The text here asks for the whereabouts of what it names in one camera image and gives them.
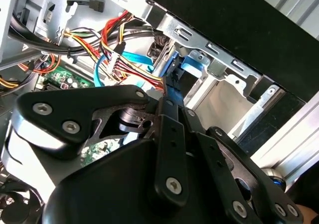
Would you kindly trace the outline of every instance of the metal bracket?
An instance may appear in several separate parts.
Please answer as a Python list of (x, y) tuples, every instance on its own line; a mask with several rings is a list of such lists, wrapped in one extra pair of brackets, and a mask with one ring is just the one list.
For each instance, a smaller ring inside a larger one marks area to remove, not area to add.
[(2, 60), (4, 48), (7, 46), (7, 34), (15, 1), (16, 0), (0, 0), (0, 62)]
[(234, 139), (239, 137), (265, 110), (266, 105), (280, 90), (276, 85), (270, 86), (260, 97), (257, 103), (250, 108), (250, 110), (240, 119), (240, 121), (229, 131), (228, 135)]
[(36, 23), (35, 32), (60, 44), (69, 19), (75, 14), (78, 4), (75, 2), (66, 11), (67, 0), (43, 0), (44, 4)]
[[(165, 10), (163, 7), (160, 6), (160, 4), (149, 2), (147, 0), (112, 1), (144, 21), (147, 21), (153, 6), (158, 6), (161, 9)], [(261, 75), (258, 72), (249, 68), (247, 65), (243, 64), (238, 59), (236, 59), (214, 43), (208, 41), (194, 29), (189, 28), (182, 21), (179, 21), (176, 17), (173, 17), (168, 13), (165, 14), (161, 23), (158, 27), (155, 27), (155, 29), (162, 31), (164, 35), (168, 36), (170, 39), (178, 42), (184, 47), (198, 49), (205, 52), (212, 58), (221, 62), (226, 67), (238, 73), (243, 78), (247, 78), (248, 76), (254, 76), (257, 79), (261, 78)]]

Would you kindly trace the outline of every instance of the black metal plate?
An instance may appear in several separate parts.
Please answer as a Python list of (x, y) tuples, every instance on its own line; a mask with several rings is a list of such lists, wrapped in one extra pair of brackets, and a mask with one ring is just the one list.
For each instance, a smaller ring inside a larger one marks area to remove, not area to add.
[(173, 217), (152, 209), (156, 146), (137, 140), (72, 174), (55, 189), (44, 211), (43, 224), (211, 224), (221, 219), (219, 195), (205, 171), (187, 157), (189, 197)]
[(153, 0), (304, 101), (319, 90), (319, 42), (264, 0)]

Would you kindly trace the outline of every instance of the wire bundle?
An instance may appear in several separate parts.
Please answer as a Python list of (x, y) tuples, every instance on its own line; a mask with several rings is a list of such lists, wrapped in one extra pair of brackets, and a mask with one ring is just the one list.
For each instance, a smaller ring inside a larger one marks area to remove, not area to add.
[[(140, 67), (129, 62), (123, 56), (119, 56), (118, 59), (116, 59), (116, 63), (114, 67), (112, 66), (112, 69), (107, 69), (109, 62), (112, 59), (112, 55), (114, 54), (114, 51), (109, 47), (109, 45), (114, 43), (122, 43), (128, 39), (162, 35), (161, 32), (153, 31), (153, 29), (149, 26), (140, 24), (136, 26), (136, 23), (138, 22), (141, 23), (141, 21), (133, 19), (133, 16), (130, 13), (124, 11), (121, 16), (107, 21), (105, 27), (99, 32), (86, 27), (81, 27), (70, 32), (66, 32), (65, 37), (72, 38), (80, 45), (78, 47), (67, 47), (63, 45), (58, 46), (51, 42), (40, 39), (30, 32), (16, 18), (16, 16), (13, 15), (10, 23), (9, 36), (13, 39), (23, 42), (29, 47), (51, 54), (51, 65), (45, 69), (39, 69), (39, 67), (37, 67), (32, 70), (32, 74), (45, 74), (54, 71), (59, 65), (61, 55), (67, 55), (68, 57), (88, 55), (91, 57), (94, 63), (96, 63), (95, 70), (102, 70), (111, 80), (117, 84), (122, 83), (125, 79), (127, 79), (128, 76), (134, 75), (147, 81), (157, 89), (162, 89), (161, 78), (155, 77), (152, 74), (142, 70)], [(93, 37), (96, 37), (94, 41), (85, 41), (85, 39)], [(53, 54), (59, 56), (59, 60), (56, 65), (54, 65), (55, 58)], [(19, 67), (24, 71), (29, 70), (29, 68), (23, 64), (20, 64)], [(9, 87), (16, 88), (16, 85), (7, 84), (3, 81), (1, 82)]]
[[(48, 67), (46, 67), (44, 69), (40, 69), (40, 70), (33, 69), (32, 72), (39, 73), (39, 74), (46, 74), (46, 73), (50, 73), (52, 71), (55, 71), (56, 68), (60, 65), (61, 56), (58, 57), (58, 61), (57, 61), (56, 64), (55, 64), (54, 55), (50, 54), (50, 57), (51, 57), (51, 64)], [(44, 60), (40, 59), (40, 60), (38, 60), (36, 62), (37, 62), (37, 64), (35, 65), (35, 67), (40, 67), (44, 63)], [(26, 65), (24, 65), (24, 64), (19, 64), (18, 66), (24, 71), (28, 71), (29, 70), (29, 68)]]
[[(117, 42), (121, 44), (124, 41), (125, 37), (125, 24), (132, 20), (132, 18), (133, 16), (125, 11), (121, 16), (110, 19), (100, 32), (81, 27), (76, 30), (70, 31), (65, 35), (77, 41), (88, 52), (94, 62), (96, 62), (94, 71), (96, 86), (103, 86), (103, 83), (100, 81), (98, 75), (98, 70), (102, 68), (109, 77), (112, 77), (112, 80), (119, 82), (119, 84), (122, 83), (129, 75), (134, 75), (148, 82), (155, 88), (162, 89), (161, 78), (155, 77), (152, 74), (142, 70), (138, 66), (129, 62), (123, 56), (119, 57), (112, 74), (105, 71), (106, 66), (112, 58), (112, 54), (114, 53), (114, 51), (108, 46), (110, 36), (118, 29)], [(90, 43), (84, 41), (84, 39), (91, 38), (92, 35), (98, 37), (101, 40), (99, 50), (91, 46)]]

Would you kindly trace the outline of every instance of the metal tab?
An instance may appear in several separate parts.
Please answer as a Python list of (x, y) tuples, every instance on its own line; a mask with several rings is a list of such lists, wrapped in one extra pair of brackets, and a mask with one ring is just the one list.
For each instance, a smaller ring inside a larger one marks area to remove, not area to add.
[(74, 15), (77, 6), (78, 4), (75, 2), (70, 10), (66, 11), (67, 0), (43, 0), (35, 32), (60, 44), (66, 25)]

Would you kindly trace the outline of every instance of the black panel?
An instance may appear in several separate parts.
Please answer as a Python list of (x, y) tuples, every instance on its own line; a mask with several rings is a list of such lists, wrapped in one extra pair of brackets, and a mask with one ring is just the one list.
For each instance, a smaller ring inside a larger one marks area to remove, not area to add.
[(302, 100), (319, 90), (319, 42), (264, 0), (154, 1)]
[(262, 113), (236, 142), (249, 156), (253, 155), (304, 104), (292, 94), (285, 93), (269, 110)]
[(161, 210), (154, 210), (147, 196), (155, 155), (152, 142), (138, 140), (72, 174), (51, 195), (43, 224), (220, 223), (223, 210), (211, 199), (219, 195), (189, 156), (187, 171), (196, 178), (189, 179), (187, 205), (173, 217), (157, 214)]

